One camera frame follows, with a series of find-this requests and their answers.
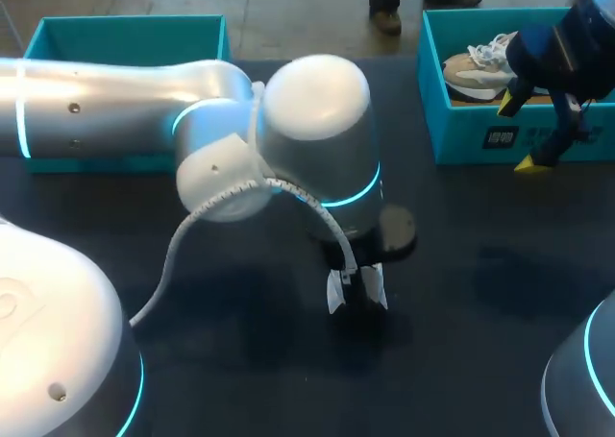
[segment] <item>white sneaker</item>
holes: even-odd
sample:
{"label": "white sneaker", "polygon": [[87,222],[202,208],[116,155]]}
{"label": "white sneaker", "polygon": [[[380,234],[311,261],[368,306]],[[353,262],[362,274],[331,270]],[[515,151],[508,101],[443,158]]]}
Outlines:
{"label": "white sneaker", "polygon": [[488,45],[468,46],[468,53],[444,62],[444,81],[450,89],[477,101],[493,101],[503,93],[515,73],[506,59],[512,34],[499,34]]}

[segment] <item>white cable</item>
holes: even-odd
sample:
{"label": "white cable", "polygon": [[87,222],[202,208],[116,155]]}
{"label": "white cable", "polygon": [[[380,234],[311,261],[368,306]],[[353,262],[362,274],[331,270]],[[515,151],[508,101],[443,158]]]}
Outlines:
{"label": "white cable", "polygon": [[[353,249],[350,245],[348,237],[344,234],[342,228],[339,226],[339,224],[337,224],[337,221],[335,221],[335,219],[327,211],[327,209],[320,205],[320,202],[318,202],[318,200],[316,200],[312,195],[307,193],[304,189],[290,182],[276,180],[273,178],[266,178],[265,182],[271,188],[281,189],[284,192],[288,192],[290,194],[293,194],[294,196],[300,197],[316,213],[318,213],[318,215],[323,219],[325,224],[327,224],[342,249],[342,253],[344,254],[346,273],[348,275],[353,275],[357,271],[357,261],[355,260],[355,254],[353,253]],[[248,190],[253,190],[256,188],[262,188],[262,185],[256,181],[247,181],[238,184],[230,188],[229,190],[222,192],[221,194],[215,195],[211,199],[202,203],[194,211],[192,211],[185,217],[182,223],[175,230],[175,233],[173,234],[173,236],[171,237],[171,241],[169,242],[169,246],[166,251],[166,257],[164,259],[164,264],[162,266],[162,275],[160,276],[160,282],[156,287],[154,294],[150,297],[149,301],[131,319],[131,327],[135,327],[136,325],[138,325],[160,302],[160,299],[164,295],[164,292],[166,291],[171,281],[171,274],[173,273],[173,266],[175,264],[175,256],[177,254],[177,251],[179,250],[180,243],[182,242],[182,239],[184,238],[190,227],[197,221],[199,221],[199,219],[201,219],[204,214],[206,214],[214,207],[220,205],[222,202],[230,199],[231,197],[241,195]]]}

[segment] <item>cardboard box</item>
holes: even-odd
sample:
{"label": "cardboard box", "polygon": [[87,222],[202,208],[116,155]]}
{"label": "cardboard box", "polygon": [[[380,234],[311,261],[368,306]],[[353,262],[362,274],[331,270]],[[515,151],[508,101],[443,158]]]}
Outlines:
{"label": "cardboard box", "polygon": [[[24,57],[158,66],[230,61],[231,49],[225,19],[219,15],[46,17],[38,24]],[[30,158],[26,163],[35,173],[175,173],[173,154],[114,159]]]}
{"label": "cardboard box", "polygon": [[[548,98],[536,98],[514,118],[490,105],[452,103],[442,76],[442,63],[464,53],[468,45],[487,44],[529,24],[556,24],[566,8],[445,10],[423,13],[417,76],[436,163],[518,163],[529,149],[548,137],[556,115]],[[562,161],[615,159],[615,94],[593,103],[585,115],[591,136],[577,142]]]}

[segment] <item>white robotic arm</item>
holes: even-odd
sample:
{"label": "white robotic arm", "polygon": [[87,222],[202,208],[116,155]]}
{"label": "white robotic arm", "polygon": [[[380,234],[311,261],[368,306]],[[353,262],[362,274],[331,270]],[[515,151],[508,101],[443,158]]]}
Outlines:
{"label": "white robotic arm", "polygon": [[242,220],[277,192],[298,199],[322,245],[330,312],[348,296],[386,307],[381,263],[409,253],[414,227],[407,211],[383,201],[369,87],[353,63],[303,58],[265,87],[222,61],[0,61],[0,157],[154,154],[175,154],[189,214],[160,284],[130,321],[89,259],[0,221],[0,437],[149,436],[131,326],[164,294],[192,224]]}

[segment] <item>screw hole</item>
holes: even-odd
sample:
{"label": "screw hole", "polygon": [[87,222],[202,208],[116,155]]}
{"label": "screw hole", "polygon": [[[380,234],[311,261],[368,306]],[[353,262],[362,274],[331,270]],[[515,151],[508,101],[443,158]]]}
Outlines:
{"label": "screw hole", "polygon": [[61,384],[54,382],[47,388],[47,393],[54,401],[66,400],[66,389]]}

